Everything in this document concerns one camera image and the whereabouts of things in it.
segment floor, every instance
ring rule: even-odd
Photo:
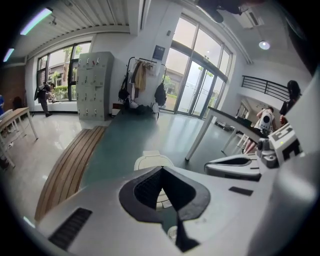
[[[185,156],[203,120],[161,112],[158,120],[154,116],[118,114],[112,122],[93,122],[79,121],[76,114],[56,113],[46,118],[39,113],[32,122],[38,140],[28,119],[22,121],[26,136],[12,133],[5,138],[7,145],[14,141],[8,152],[16,167],[4,173],[18,213],[31,223],[34,223],[38,199],[52,167],[82,129],[109,126],[88,163],[80,187],[133,172],[136,159],[149,150],[159,150],[177,167],[202,173],[206,162],[225,156],[221,148],[231,134],[212,124],[191,160],[186,162]],[[227,155],[232,155],[238,141],[236,137],[231,142],[225,151]]]
[[[118,114],[96,146],[80,187],[133,172],[135,162],[143,151],[158,150],[176,167],[203,173],[205,163],[226,156],[221,149],[231,135],[231,132],[210,125],[190,161],[185,161],[203,122],[197,118],[163,112],[158,120],[153,116]],[[227,155],[234,154],[239,140],[238,136],[233,139],[225,150]]]
[[[26,136],[13,132],[4,139],[6,145],[14,143],[8,152],[16,165],[15,168],[9,167],[4,174],[18,213],[34,223],[42,188],[61,153],[82,129],[108,126],[111,120],[83,121],[77,114],[62,113],[54,113],[47,118],[43,113],[36,113],[32,122],[38,140],[35,140],[27,118],[22,121]]]

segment wooden bench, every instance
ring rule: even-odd
[[[86,165],[105,129],[103,126],[83,129],[64,150],[42,189],[34,216],[37,222],[78,191]]]

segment black bag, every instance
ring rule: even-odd
[[[130,93],[127,91],[128,88],[128,75],[125,76],[120,91],[118,93],[119,100],[122,100],[123,102],[128,98]]]
[[[162,83],[156,89],[154,97],[155,97],[155,102],[158,103],[160,107],[166,103],[167,97],[166,97],[164,81],[162,81]]]

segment white table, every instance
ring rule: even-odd
[[[30,112],[29,112],[29,108],[28,107],[23,107],[23,108],[18,108],[16,109],[15,111],[12,111],[10,112],[9,114],[7,114],[3,119],[2,121],[0,122],[0,131],[7,127],[9,124],[15,122],[16,123],[16,119],[19,119],[19,122],[20,122],[20,125],[21,125],[21,128],[22,128],[22,132],[23,132],[23,135],[25,136],[26,135],[26,131],[24,129],[24,127],[22,126],[22,121],[21,121],[21,116],[24,115],[24,114],[27,114],[28,115],[28,119],[29,119],[29,122],[30,122],[30,126],[32,128],[32,131],[33,131],[33,134],[35,136],[35,139],[37,140],[38,139],[38,135],[36,133],[36,130],[35,130],[35,127],[34,127],[34,124],[32,123],[32,119],[31,119],[31,116],[30,116]],[[0,143],[0,150],[2,151],[2,153],[4,154],[5,158],[8,160],[8,162],[10,163],[10,165],[12,167],[15,167],[15,164],[14,162],[11,160],[9,154],[6,152],[5,148],[2,146],[2,144]]]
[[[224,147],[222,148],[222,152],[227,148],[227,146],[230,144],[231,140],[236,135],[237,131],[241,131],[243,134],[247,135],[249,138],[251,138],[254,142],[258,142],[261,138],[266,138],[262,133],[256,132],[251,126],[247,127],[244,126],[238,119],[235,117],[224,113],[220,110],[214,109],[212,107],[209,108],[209,113],[197,135],[195,138],[194,143],[192,144],[189,152],[187,153],[185,159],[187,161],[190,160],[190,158],[193,156],[194,152],[196,151],[197,147],[199,146],[202,138],[204,137],[209,125],[211,124],[211,121],[214,117],[217,117],[221,122],[226,122],[228,125],[233,126],[234,130],[232,134],[230,135],[229,139],[225,143]]]
[[[13,112],[12,109],[7,110],[7,111],[4,112],[2,115],[0,115],[0,120],[4,119],[7,115],[9,115],[9,114],[12,113],[12,112]],[[16,120],[14,120],[14,121],[11,123],[11,125],[12,125],[12,127],[13,127],[13,130],[17,130],[17,131],[19,132],[19,128],[18,128],[18,125],[17,125]],[[5,142],[4,142],[4,140],[3,140],[2,136],[1,136],[1,133],[0,133],[0,142],[1,142],[2,144],[5,144]]]

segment air conditioner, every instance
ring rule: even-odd
[[[265,24],[262,18],[257,17],[251,8],[243,12],[241,15],[233,14],[233,16],[244,29],[252,29],[253,27],[259,27]]]

